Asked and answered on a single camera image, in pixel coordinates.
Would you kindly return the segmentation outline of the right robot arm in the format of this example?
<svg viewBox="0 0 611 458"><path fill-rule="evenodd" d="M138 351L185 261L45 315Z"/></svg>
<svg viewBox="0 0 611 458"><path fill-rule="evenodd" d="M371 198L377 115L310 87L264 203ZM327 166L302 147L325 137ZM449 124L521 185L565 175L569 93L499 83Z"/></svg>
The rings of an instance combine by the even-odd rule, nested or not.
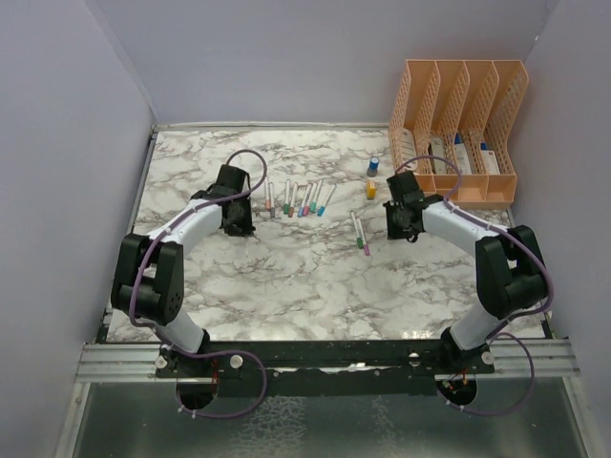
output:
<svg viewBox="0 0 611 458"><path fill-rule="evenodd" d="M438 361L448 372L469 366L480 349L511 321L550 301L554 287L534 231L501 227L453 205L440 195L426 196L411 171L387 179L384 204L388 238L411 243L427 233L474 257L478 303L441 336Z"/></svg>

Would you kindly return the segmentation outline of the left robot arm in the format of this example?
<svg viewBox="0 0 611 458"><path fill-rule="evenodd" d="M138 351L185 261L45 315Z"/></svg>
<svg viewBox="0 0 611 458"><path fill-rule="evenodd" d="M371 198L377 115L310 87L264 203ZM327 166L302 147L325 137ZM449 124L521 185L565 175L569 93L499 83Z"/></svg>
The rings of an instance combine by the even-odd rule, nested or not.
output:
<svg viewBox="0 0 611 458"><path fill-rule="evenodd" d="M145 235L130 233L120 244L112 307L176 348L178 365L193 377L208 370L211 354L209 334L182 309L184 259L219 230L230 237L254 233L250 192L250 175L223 164L216 182L191 196L172 219Z"/></svg>

